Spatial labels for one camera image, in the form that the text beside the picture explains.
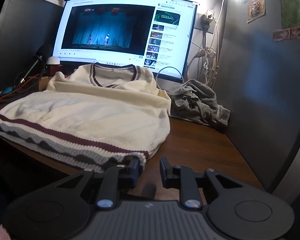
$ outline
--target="microphone foam windscreen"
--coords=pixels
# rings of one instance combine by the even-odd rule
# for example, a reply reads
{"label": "microphone foam windscreen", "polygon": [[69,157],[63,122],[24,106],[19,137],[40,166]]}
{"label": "microphone foam windscreen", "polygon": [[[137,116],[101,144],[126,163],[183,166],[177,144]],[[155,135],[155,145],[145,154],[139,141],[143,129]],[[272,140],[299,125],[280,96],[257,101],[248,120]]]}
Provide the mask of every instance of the microphone foam windscreen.
{"label": "microphone foam windscreen", "polygon": [[36,52],[37,56],[42,56],[43,61],[47,61],[52,56],[53,48],[50,44],[43,44]]}

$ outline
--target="red cable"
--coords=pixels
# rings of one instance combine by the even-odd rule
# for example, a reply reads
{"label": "red cable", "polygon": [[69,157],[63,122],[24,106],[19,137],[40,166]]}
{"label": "red cable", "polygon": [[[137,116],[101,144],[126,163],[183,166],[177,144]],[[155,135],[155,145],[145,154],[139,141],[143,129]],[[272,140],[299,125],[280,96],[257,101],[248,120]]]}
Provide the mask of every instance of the red cable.
{"label": "red cable", "polygon": [[17,88],[17,89],[15,89],[15,90],[13,90],[12,92],[10,92],[10,93],[8,93],[8,94],[6,94],[6,95],[3,95],[3,96],[1,96],[0,97],[0,100],[2,99],[2,98],[5,98],[5,97],[7,97],[8,95],[10,95],[10,94],[13,94],[14,92],[16,92],[16,91],[18,91],[18,90],[20,90],[22,87],[24,87],[27,83],[29,83],[33,78],[35,78],[35,77],[37,77],[37,76],[39,76],[40,74],[36,74],[35,76],[32,76],[28,81],[26,81],[23,85],[21,85],[19,88]]}

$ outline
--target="white lamp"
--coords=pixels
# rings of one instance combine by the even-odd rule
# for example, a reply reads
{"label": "white lamp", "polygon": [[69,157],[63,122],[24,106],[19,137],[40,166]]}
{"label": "white lamp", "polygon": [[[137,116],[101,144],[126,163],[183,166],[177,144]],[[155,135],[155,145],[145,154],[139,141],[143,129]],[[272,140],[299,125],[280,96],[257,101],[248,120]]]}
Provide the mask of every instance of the white lamp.
{"label": "white lamp", "polygon": [[47,65],[60,65],[60,59],[58,57],[49,57],[46,61]]}

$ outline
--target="microphone arm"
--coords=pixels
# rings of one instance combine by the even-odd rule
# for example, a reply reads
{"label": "microphone arm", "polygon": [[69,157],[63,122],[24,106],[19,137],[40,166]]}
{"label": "microphone arm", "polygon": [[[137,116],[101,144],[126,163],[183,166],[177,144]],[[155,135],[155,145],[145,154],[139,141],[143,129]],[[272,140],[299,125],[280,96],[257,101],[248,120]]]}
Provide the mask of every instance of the microphone arm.
{"label": "microphone arm", "polygon": [[21,81],[19,82],[19,84],[16,86],[16,88],[19,88],[20,85],[22,83],[24,83],[25,78],[27,78],[27,76],[29,75],[29,73],[32,71],[32,69],[39,63],[39,61],[42,61],[42,56],[37,56],[37,60],[35,61],[35,63],[31,66],[31,68],[29,69],[29,71],[25,74],[25,76],[21,79]]}

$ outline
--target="gray cloth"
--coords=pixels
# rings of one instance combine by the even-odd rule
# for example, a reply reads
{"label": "gray cloth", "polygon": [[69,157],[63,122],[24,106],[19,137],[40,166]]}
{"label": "gray cloth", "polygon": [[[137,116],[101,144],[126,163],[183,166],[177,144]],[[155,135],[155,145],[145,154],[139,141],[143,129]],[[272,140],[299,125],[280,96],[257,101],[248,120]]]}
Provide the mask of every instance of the gray cloth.
{"label": "gray cloth", "polygon": [[230,111],[218,105],[215,92],[199,81],[190,79],[168,95],[172,117],[216,128],[227,127]]}

